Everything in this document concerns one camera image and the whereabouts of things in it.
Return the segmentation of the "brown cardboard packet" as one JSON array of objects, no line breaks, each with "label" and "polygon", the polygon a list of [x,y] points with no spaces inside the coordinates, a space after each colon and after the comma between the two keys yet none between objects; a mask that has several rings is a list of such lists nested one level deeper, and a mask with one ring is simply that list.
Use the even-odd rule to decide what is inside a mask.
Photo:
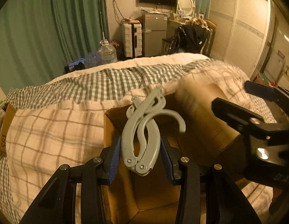
[{"label": "brown cardboard packet", "polygon": [[195,163],[203,166],[220,164],[234,181],[243,179],[245,147],[243,137],[211,110],[216,98],[226,99],[219,86],[200,83],[185,76],[178,84],[175,98],[186,121],[181,149]]}]

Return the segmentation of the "grey folding hook tool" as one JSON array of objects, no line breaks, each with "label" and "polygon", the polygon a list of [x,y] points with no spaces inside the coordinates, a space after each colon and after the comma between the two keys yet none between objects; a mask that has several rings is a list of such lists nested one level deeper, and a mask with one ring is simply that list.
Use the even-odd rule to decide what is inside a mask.
[{"label": "grey folding hook tool", "polygon": [[186,123],[179,113],[165,109],[166,99],[162,87],[157,86],[142,101],[132,97],[132,105],[126,111],[127,122],[121,135],[121,155],[125,166],[140,176],[146,176],[154,168],[161,147],[161,134],[154,120],[166,115],[174,118],[179,132],[186,132]]}]

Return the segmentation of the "cream plaid blanket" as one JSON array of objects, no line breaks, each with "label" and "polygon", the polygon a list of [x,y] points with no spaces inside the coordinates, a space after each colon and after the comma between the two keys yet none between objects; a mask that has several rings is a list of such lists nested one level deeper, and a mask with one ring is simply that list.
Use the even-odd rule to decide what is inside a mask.
[{"label": "cream plaid blanket", "polygon": [[103,116],[144,98],[160,84],[166,94],[182,83],[214,86],[221,96],[274,123],[269,107],[243,88],[236,66],[198,54],[132,59],[74,71],[41,86],[11,90],[16,113],[7,133],[7,164],[18,223],[59,165],[85,163],[103,149]]}]

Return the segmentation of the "large open cardboard box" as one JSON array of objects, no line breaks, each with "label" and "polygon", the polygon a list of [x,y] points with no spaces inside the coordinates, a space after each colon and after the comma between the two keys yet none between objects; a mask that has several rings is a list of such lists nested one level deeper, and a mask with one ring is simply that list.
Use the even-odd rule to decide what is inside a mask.
[{"label": "large open cardboard box", "polygon": [[[114,108],[105,114],[104,118],[104,148],[121,140],[123,128],[127,122],[126,111],[132,105],[132,97],[126,106]],[[165,96],[165,109],[180,114],[177,101],[172,95]],[[178,122],[166,115],[156,116],[161,138],[165,137],[170,146],[181,149],[185,133],[179,132]],[[160,154],[154,168],[146,176],[140,176],[129,170],[122,159],[120,144],[120,159],[116,176],[109,186],[102,189],[103,207],[106,221],[112,223],[175,223],[180,186],[174,186],[168,180]]]}]

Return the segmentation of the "white louvered wardrobe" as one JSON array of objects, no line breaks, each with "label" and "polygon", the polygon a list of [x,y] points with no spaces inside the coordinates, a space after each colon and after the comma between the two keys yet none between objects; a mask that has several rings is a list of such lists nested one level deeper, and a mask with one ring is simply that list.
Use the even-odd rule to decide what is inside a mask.
[{"label": "white louvered wardrobe", "polygon": [[270,16],[270,0],[210,0],[209,19],[216,24],[210,57],[251,77],[265,48]]}]

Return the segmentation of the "small cardboard box with items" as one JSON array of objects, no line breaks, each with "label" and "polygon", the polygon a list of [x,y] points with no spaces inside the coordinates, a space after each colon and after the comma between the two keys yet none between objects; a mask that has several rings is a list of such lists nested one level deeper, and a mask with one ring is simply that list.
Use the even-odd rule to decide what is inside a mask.
[{"label": "small cardboard box with items", "polygon": [[16,111],[10,103],[0,100],[0,152],[6,153],[7,132]]}]

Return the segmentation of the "black jacket on chair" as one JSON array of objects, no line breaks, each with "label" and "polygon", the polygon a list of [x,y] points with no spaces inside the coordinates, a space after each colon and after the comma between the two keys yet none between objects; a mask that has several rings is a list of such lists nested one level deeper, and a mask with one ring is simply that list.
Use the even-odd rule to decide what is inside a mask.
[{"label": "black jacket on chair", "polygon": [[205,45],[208,33],[205,28],[198,25],[182,25],[175,29],[175,34],[168,48],[168,54],[179,51],[200,54]]}]

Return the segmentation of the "green checked bed sheet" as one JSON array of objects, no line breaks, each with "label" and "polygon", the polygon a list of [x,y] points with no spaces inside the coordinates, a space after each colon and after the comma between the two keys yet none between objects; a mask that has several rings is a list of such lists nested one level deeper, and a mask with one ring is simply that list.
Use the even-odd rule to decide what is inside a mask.
[{"label": "green checked bed sheet", "polygon": [[11,90],[7,101],[16,108],[0,153],[0,210],[18,223],[35,196],[61,164],[77,166],[103,148],[104,114],[132,93],[141,97],[161,84],[201,68],[157,64],[105,68],[52,84]]}]

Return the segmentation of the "white oval vanity mirror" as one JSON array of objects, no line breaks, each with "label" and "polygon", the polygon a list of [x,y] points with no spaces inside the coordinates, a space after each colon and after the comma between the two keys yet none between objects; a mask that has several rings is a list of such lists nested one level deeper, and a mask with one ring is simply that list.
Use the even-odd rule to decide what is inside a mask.
[{"label": "white oval vanity mirror", "polygon": [[194,0],[178,0],[178,13],[185,16],[193,16],[196,4]]}]

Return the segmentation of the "grey mini refrigerator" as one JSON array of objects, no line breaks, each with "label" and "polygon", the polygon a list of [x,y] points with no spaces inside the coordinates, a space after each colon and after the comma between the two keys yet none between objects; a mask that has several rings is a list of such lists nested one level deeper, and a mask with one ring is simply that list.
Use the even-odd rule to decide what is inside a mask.
[{"label": "grey mini refrigerator", "polygon": [[142,49],[145,57],[155,57],[162,53],[162,39],[166,37],[167,16],[145,13],[142,16]]}]

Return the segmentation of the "white suitcase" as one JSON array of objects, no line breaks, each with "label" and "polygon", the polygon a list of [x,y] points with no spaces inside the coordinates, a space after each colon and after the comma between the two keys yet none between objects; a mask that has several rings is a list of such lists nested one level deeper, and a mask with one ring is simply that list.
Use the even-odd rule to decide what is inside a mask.
[{"label": "white suitcase", "polygon": [[125,57],[142,56],[142,25],[139,22],[124,23],[121,29]]}]

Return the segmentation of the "clear water jug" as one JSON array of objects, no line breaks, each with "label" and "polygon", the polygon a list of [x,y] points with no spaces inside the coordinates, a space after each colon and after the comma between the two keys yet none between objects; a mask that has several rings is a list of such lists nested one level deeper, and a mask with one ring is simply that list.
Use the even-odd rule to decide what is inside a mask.
[{"label": "clear water jug", "polygon": [[118,61],[115,47],[106,39],[100,42],[98,54],[100,55],[100,65],[116,63]]}]

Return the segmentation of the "large green curtain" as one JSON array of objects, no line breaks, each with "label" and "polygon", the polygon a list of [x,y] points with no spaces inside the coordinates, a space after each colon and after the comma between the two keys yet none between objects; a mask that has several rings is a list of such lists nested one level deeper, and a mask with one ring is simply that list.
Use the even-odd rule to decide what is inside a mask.
[{"label": "large green curtain", "polygon": [[0,10],[0,87],[47,83],[107,35],[105,0],[8,0]]}]

